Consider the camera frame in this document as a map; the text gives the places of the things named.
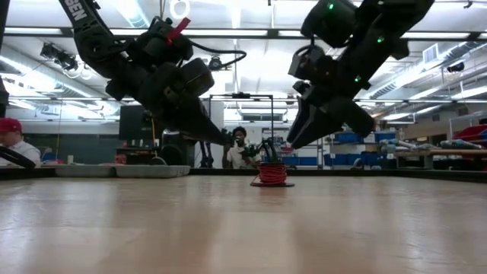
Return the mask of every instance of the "table surface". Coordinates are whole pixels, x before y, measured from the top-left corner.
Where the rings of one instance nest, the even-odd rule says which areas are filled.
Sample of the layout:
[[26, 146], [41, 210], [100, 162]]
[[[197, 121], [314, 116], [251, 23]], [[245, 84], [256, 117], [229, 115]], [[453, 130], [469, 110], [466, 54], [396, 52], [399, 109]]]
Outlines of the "table surface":
[[413, 151], [397, 151], [394, 152], [396, 156], [429, 156], [429, 155], [485, 155], [487, 156], [487, 149], [428, 149], [428, 150], [413, 150]]
[[484, 184], [252, 179], [1, 182], [0, 273], [487, 273]]

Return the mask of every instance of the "gray tray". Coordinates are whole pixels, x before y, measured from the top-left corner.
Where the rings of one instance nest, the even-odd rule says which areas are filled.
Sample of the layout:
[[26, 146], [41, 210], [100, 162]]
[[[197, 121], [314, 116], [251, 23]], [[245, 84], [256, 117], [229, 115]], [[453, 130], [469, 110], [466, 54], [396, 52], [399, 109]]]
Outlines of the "gray tray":
[[107, 178], [114, 177], [115, 173], [115, 167], [96, 164], [56, 166], [56, 175], [59, 177]]
[[121, 178], [174, 178], [186, 176], [190, 166], [164, 165], [123, 165], [115, 167], [116, 175]]

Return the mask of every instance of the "red tag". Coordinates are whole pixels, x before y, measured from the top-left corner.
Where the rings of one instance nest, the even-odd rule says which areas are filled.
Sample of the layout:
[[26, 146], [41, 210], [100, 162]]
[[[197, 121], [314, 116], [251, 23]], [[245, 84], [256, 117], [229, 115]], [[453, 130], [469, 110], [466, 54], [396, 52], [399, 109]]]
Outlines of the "red tag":
[[168, 35], [167, 39], [169, 40], [169, 44], [173, 42], [174, 39], [176, 39], [181, 33], [183, 32], [184, 29], [186, 29], [191, 22], [190, 19], [184, 18], [180, 24], [177, 25]]

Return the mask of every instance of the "red cable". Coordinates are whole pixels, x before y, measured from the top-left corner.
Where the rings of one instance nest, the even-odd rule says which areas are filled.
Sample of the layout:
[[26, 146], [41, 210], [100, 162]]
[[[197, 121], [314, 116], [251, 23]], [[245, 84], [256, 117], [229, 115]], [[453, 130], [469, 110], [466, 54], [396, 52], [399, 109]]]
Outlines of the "red cable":
[[257, 169], [260, 173], [253, 180], [258, 177], [263, 184], [285, 183], [288, 177], [284, 164], [261, 164]]

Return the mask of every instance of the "white text on robot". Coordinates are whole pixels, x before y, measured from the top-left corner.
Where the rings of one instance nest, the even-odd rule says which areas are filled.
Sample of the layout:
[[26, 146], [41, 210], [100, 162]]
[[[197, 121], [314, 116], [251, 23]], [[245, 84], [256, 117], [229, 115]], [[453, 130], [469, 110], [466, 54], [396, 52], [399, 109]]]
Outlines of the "white text on robot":
[[87, 16], [83, 6], [79, 3], [79, 0], [65, 0], [64, 3], [67, 4], [75, 21], [79, 21]]

